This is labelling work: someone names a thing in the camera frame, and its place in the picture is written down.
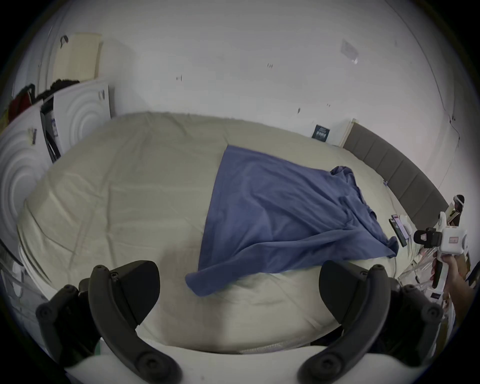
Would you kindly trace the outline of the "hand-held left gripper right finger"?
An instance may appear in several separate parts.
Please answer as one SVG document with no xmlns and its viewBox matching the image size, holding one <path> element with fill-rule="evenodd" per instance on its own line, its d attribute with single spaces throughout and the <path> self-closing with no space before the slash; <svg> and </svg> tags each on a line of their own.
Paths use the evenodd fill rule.
<svg viewBox="0 0 480 384">
<path fill-rule="evenodd" d="M 344 332 L 301 365 L 300 383 L 334 383 L 368 354 L 391 357 L 408 368 L 431 362 L 444 310 L 415 286 L 401 286 L 383 265 L 365 269 L 326 261 L 319 292 Z"/>
</svg>

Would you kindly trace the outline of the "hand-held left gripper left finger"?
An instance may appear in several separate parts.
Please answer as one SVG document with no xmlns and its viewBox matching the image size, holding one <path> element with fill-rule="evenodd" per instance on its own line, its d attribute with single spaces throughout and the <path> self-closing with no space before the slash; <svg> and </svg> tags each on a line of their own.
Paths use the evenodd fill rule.
<svg viewBox="0 0 480 384">
<path fill-rule="evenodd" d="M 183 374 L 178 363 L 136 333 L 159 293 L 159 269 L 153 261 L 133 261 L 113 270 L 93 267 L 78 287 L 65 285 L 35 310 L 47 351 L 60 367 L 71 368 L 93 357 L 103 339 L 142 380 L 179 383 Z"/>
</svg>

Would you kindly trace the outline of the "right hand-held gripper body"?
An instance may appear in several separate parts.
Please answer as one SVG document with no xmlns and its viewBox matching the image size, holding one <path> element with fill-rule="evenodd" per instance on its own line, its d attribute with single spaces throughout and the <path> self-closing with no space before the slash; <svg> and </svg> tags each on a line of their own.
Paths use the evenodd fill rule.
<svg viewBox="0 0 480 384">
<path fill-rule="evenodd" d="M 433 280 L 428 289 L 444 289 L 450 268 L 442 257 L 462 255 L 467 251 L 467 231 L 448 225 L 446 213 L 440 212 L 436 227 L 417 230 L 413 234 L 413 241 L 423 246 L 423 249 L 431 250 L 430 253 L 436 260 Z"/>
</svg>

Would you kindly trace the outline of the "person's right hand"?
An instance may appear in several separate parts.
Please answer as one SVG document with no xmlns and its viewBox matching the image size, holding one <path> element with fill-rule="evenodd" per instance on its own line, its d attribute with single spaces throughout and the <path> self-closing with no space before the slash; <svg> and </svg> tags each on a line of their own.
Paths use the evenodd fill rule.
<svg viewBox="0 0 480 384">
<path fill-rule="evenodd" d="M 435 276 L 436 276 L 436 265 L 439 263 L 439 252 L 435 252 L 433 254 L 434 256 L 434 259 L 433 259 L 433 263 L 432 263 L 432 268 L 431 268 L 431 276 L 430 276 L 430 281 L 434 281 L 435 280 Z M 444 300 L 446 300 L 449 296 L 449 291 L 451 289 L 451 287 L 455 287 L 455 285 L 457 283 L 461 283 L 461 282 L 464 282 L 463 281 L 463 278 L 460 274 L 460 271 L 459 271 L 459 266 L 458 266 L 458 263 L 457 263 L 457 259 L 455 258 L 455 256 L 453 255 L 450 255 L 450 254 L 442 254 L 441 255 L 441 264 L 442 264 L 442 267 L 446 267 L 448 266 L 448 271 L 447 271 L 447 275 L 446 275 L 446 278 L 445 278 L 445 285 L 444 285 L 444 288 L 443 288 L 443 295 L 442 295 L 442 298 Z"/>
</svg>

